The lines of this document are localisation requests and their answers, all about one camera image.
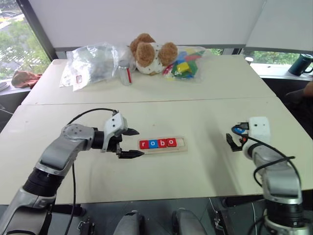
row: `white table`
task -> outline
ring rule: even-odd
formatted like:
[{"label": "white table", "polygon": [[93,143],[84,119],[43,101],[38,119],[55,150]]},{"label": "white table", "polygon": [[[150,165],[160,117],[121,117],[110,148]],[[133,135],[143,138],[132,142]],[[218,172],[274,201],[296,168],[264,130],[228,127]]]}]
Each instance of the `white table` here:
[{"label": "white table", "polygon": [[[115,104],[22,105],[0,134],[0,204],[8,204],[24,184],[44,149],[75,115],[96,107],[120,110],[139,136],[124,137],[124,149],[137,140],[184,136],[188,152],[144,155],[119,160],[99,150],[81,152],[75,162],[77,202],[213,197],[262,193],[254,182],[255,166],[233,153],[225,134],[239,121],[267,116],[272,145],[294,160],[302,189],[313,188],[313,143],[276,97]],[[96,111],[77,123],[101,127],[110,113]],[[72,177],[64,179],[57,203],[72,202]]]},{"label": "white table", "polygon": [[59,88],[66,60],[54,60],[22,103],[87,104],[169,100],[275,97],[263,80],[240,55],[210,56],[201,71],[201,83],[168,81],[162,75],[133,73],[134,83],[99,82],[76,92]]}]

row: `dark green mug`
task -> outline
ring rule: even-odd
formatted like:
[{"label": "dark green mug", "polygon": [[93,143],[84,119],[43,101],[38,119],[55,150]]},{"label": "dark green mug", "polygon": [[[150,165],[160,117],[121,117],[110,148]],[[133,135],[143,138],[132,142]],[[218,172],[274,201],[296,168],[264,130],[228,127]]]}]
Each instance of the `dark green mug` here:
[{"label": "dark green mug", "polygon": [[288,72],[300,76],[302,73],[310,73],[313,71],[305,71],[307,67],[313,62],[313,56],[308,54],[300,54],[299,58],[294,62],[294,64],[290,67]]}]

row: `yellow block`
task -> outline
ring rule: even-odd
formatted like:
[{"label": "yellow block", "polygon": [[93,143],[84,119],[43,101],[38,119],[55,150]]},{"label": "yellow block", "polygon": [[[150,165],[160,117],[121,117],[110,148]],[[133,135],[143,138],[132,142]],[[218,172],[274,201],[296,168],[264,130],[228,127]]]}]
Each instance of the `yellow block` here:
[{"label": "yellow block", "polygon": [[187,64],[187,62],[183,62],[183,63],[177,65],[177,71],[178,72],[185,72],[185,71],[188,71],[188,70],[190,70],[190,67]]}]

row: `brown cloth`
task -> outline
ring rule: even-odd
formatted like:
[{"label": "brown cloth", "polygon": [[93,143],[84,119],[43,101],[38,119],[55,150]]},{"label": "brown cloth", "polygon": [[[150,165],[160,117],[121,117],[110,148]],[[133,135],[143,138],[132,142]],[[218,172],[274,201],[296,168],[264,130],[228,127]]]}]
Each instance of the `brown cloth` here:
[{"label": "brown cloth", "polygon": [[41,78],[42,74],[33,74],[27,71],[16,71],[12,78],[12,85],[18,88],[30,87],[31,89]]}]

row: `red block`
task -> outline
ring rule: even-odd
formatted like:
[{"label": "red block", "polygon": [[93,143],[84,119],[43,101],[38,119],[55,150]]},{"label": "red block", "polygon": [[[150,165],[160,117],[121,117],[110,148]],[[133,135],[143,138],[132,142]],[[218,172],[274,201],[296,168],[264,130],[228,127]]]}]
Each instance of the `red block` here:
[{"label": "red block", "polygon": [[149,141],[139,141],[139,148],[140,149],[147,149],[147,148],[149,148]]},{"label": "red block", "polygon": [[167,147],[167,140],[166,139],[159,139],[157,140],[159,148],[166,148]]},{"label": "red block", "polygon": [[176,139],[175,138],[167,139],[167,146],[168,147],[176,147],[177,146]]}]

